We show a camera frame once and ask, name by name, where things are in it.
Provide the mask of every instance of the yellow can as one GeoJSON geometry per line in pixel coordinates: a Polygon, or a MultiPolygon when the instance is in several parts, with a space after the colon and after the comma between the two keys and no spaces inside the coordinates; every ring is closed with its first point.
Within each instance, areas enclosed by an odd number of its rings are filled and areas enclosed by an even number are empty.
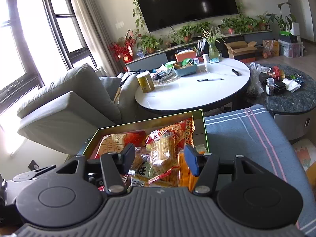
{"type": "Polygon", "coordinates": [[[151,79],[149,71],[138,74],[137,79],[144,93],[151,92],[155,89],[154,82],[151,79]]]}

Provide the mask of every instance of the television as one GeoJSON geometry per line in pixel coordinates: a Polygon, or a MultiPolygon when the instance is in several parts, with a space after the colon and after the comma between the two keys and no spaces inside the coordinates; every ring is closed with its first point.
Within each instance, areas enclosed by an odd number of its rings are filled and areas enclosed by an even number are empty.
{"type": "Polygon", "coordinates": [[[204,18],[238,14],[235,0],[138,0],[149,32],[204,18]]]}

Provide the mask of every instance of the pen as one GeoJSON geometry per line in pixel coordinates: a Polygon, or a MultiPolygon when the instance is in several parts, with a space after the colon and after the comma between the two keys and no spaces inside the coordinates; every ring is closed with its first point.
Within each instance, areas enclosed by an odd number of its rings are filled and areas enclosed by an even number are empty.
{"type": "Polygon", "coordinates": [[[234,69],[232,69],[232,72],[234,72],[237,76],[240,75],[240,74],[239,74],[236,70],[234,70],[234,69]]]}
{"type": "Polygon", "coordinates": [[[215,79],[199,79],[198,82],[215,81],[215,80],[224,80],[224,79],[222,79],[222,78],[215,78],[215,79]]]}

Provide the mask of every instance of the glass vase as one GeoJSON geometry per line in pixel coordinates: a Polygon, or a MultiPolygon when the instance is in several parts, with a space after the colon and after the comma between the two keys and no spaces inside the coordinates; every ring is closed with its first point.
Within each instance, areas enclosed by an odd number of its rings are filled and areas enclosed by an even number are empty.
{"type": "Polygon", "coordinates": [[[215,43],[210,43],[210,48],[209,48],[209,57],[210,59],[214,59],[214,58],[219,58],[220,57],[220,53],[215,45],[215,43]]]}

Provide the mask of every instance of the blue basket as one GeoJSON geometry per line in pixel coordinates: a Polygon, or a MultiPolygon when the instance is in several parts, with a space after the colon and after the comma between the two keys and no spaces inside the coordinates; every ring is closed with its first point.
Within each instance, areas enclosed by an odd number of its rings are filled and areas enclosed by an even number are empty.
{"type": "Polygon", "coordinates": [[[175,69],[174,71],[176,72],[177,76],[186,76],[186,75],[195,73],[197,69],[198,69],[198,65],[195,64],[183,69],[175,69]]]}

